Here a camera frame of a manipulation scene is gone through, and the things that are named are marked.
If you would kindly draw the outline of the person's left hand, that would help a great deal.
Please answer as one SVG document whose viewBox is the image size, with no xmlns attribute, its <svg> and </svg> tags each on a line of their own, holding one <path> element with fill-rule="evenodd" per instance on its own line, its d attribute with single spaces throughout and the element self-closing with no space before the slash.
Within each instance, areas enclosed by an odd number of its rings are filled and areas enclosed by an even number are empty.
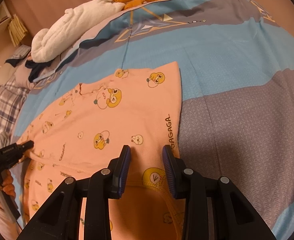
<svg viewBox="0 0 294 240">
<path fill-rule="evenodd" d="M 13 177 L 9 170 L 5 171 L 5 178 L 3 179 L 3 182 L 0 184 L 0 191 L 6 193 L 8 196 L 11 196 L 13 198 L 16 197 L 15 187 L 13 185 Z"/>
</svg>

